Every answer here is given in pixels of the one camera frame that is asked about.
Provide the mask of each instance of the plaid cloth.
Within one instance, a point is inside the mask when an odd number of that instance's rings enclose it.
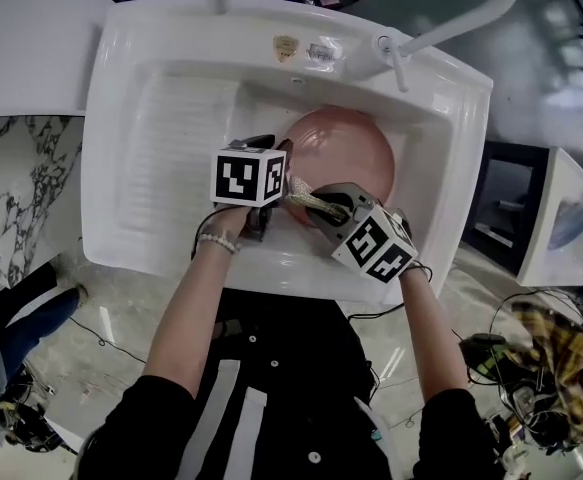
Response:
[[[555,378],[554,409],[566,415],[571,438],[583,443],[583,326],[529,301],[512,304],[513,314],[533,337],[533,348],[509,349],[507,356],[531,371],[544,367]]]

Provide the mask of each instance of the black cable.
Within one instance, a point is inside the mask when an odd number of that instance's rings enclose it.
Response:
[[[559,300],[567,308],[569,308],[571,311],[573,311],[580,318],[583,319],[583,310],[580,308],[580,304],[575,299],[573,299],[573,297],[571,297],[568,293],[563,292],[561,290],[557,290],[555,288],[538,288],[537,290],[531,290],[529,292],[514,293],[513,295],[509,295],[506,299],[504,299],[500,303],[500,305],[498,306],[498,308],[495,310],[495,313],[493,314],[493,318],[491,319],[491,323],[489,324],[489,334],[492,334],[493,324],[495,323],[495,319],[498,316],[498,313],[500,312],[500,310],[504,307],[504,305],[507,302],[509,302],[511,299],[514,299],[515,297],[531,296],[531,295],[535,295],[535,294],[538,294],[538,293],[544,293],[545,295],[548,295],[550,297],[553,297],[556,300]],[[575,307],[572,307],[569,304],[567,304],[567,302],[563,298],[558,297],[556,295],[556,293],[559,293],[560,295],[564,295],[567,298],[567,300],[569,302],[571,302],[573,304],[573,306],[575,306]]]
[[[431,282],[431,280],[433,279],[433,270],[431,270],[430,267],[423,265],[419,261],[414,261],[412,265],[410,265],[406,269],[404,269],[404,272],[406,272],[407,270],[414,270],[416,268],[420,269],[420,270],[428,271],[428,273],[429,273],[428,281]],[[391,309],[387,309],[386,311],[381,311],[380,313],[354,313],[354,314],[349,315],[347,317],[347,322],[351,322],[351,320],[354,320],[354,319],[355,320],[375,320],[375,319],[380,318],[382,316],[393,313],[393,312],[397,311],[398,309],[402,309],[403,307],[404,307],[404,302],[402,304],[398,304],[397,306],[392,307]]]
[[[397,306],[392,307],[391,309],[387,309],[386,311],[382,311],[380,313],[354,313],[353,315],[349,315],[347,317],[347,322],[351,322],[351,320],[375,320],[376,318],[380,318],[381,316],[388,315],[389,313],[393,313],[398,309],[404,307],[404,303],[398,304]]]
[[[395,384],[389,384],[388,386],[380,386],[378,388],[378,391],[380,391],[381,389],[389,389],[389,388],[395,388],[398,386],[402,386],[402,384],[408,384],[409,382],[413,382],[414,380],[418,380],[420,377],[418,377],[417,375],[415,377],[411,377],[410,379],[407,380],[403,380],[401,382],[396,382]]]
[[[409,416],[408,418],[404,418],[402,421],[398,421],[397,423],[394,423],[393,425],[391,425],[391,426],[389,427],[389,429],[392,429],[392,428],[398,427],[398,426],[402,425],[403,423],[405,424],[404,426],[405,426],[405,427],[407,427],[407,428],[411,428],[411,427],[413,427],[413,426],[415,425],[415,421],[413,421],[413,417],[414,417],[416,414],[418,414],[418,413],[422,412],[423,410],[424,410],[424,407],[421,407],[420,409],[418,409],[417,411],[415,411],[415,412],[414,412],[414,413],[413,413],[411,416]]]
[[[467,366],[467,377],[469,378],[469,382],[471,384],[475,384],[476,386],[499,386],[500,385],[498,382],[478,382],[477,380],[475,380],[471,376],[471,369],[468,366]]]
[[[128,355],[129,357],[132,357],[133,359],[135,359],[136,361],[141,362],[142,364],[147,364],[146,361],[143,361],[142,359],[140,359],[137,356],[134,356],[131,352],[129,352],[128,350],[124,350],[123,348],[118,347],[117,345],[114,345],[113,343],[111,343],[109,340],[105,340],[102,336],[100,336],[97,332],[95,332],[93,329],[88,328],[86,325],[81,324],[80,322],[78,322],[75,318],[73,318],[72,316],[69,317],[69,319],[76,324],[79,327],[82,327],[85,331],[89,331],[91,334],[93,334],[96,338],[98,338],[98,345],[100,345],[101,347],[104,347],[105,345],[109,345],[113,348],[115,348],[116,350],[119,350],[120,352],[124,352],[126,355]]]
[[[211,212],[204,219],[202,219],[202,222],[200,222],[200,225],[198,226],[198,229],[195,232],[195,237],[193,238],[193,249],[191,249],[191,259],[194,258],[195,251],[198,248],[198,238],[200,236],[200,230],[202,229],[202,226],[204,226],[211,217],[217,215],[218,213],[226,212],[227,210],[232,210],[233,208],[238,208],[238,206],[235,206],[235,205],[224,206],[224,207],[220,208],[219,210],[215,210],[215,211]]]
[[[520,424],[522,425],[522,427],[525,430],[528,430],[529,432],[531,432],[532,434],[539,434],[540,432],[533,430],[525,421],[525,419],[523,417],[520,416],[520,414],[518,413],[518,411],[515,409],[515,407],[511,404],[509,404],[508,402],[505,402],[503,397],[502,397],[502,386],[504,386],[504,379],[502,378],[502,374],[500,373],[500,367],[498,366],[498,361],[495,358],[495,354],[493,353],[493,347],[491,347],[491,357],[493,357],[493,361],[495,363],[495,369],[498,372],[498,377],[500,379],[500,382],[498,383],[498,397],[500,398],[500,401],[502,402],[502,405],[504,405],[507,409],[509,409],[513,414],[515,414],[516,418],[518,418],[518,421],[520,422]]]
[[[29,384],[29,389],[27,390],[27,396],[24,397],[24,400],[22,400],[22,399],[18,400],[18,403],[15,406],[16,411],[20,408],[21,405],[25,404],[29,400],[29,397],[31,396],[32,390],[33,390],[33,381],[31,381],[31,384]]]

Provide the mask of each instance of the sticker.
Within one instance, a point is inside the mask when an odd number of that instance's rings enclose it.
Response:
[[[338,5],[340,0],[320,0],[322,5]]]
[[[273,50],[275,51],[275,56],[280,62],[286,62],[298,51],[299,44],[300,41],[295,37],[275,36],[273,38]]]
[[[323,44],[312,43],[307,50],[309,58],[317,62],[331,62],[335,58],[335,49]]]

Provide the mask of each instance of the forearm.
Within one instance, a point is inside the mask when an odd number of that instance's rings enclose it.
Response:
[[[400,285],[424,400],[447,389],[466,389],[464,358],[424,272],[405,272]]]
[[[248,208],[218,214],[214,227],[240,234]],[[158,325],[144,375],[155,375],[198,394],[218,304],[232,254],[215,242],[201,242]]]

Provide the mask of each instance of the pink bowl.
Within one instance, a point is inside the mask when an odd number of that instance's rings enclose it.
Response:
[[[311,112],[289,129],[293,142],[290,174],[317,189],[352,181],[383,204],[391,189],[395,164],[384,134],[366,115],[340,107]],[[304,209],[287,206],[303,224],[310,224]]]

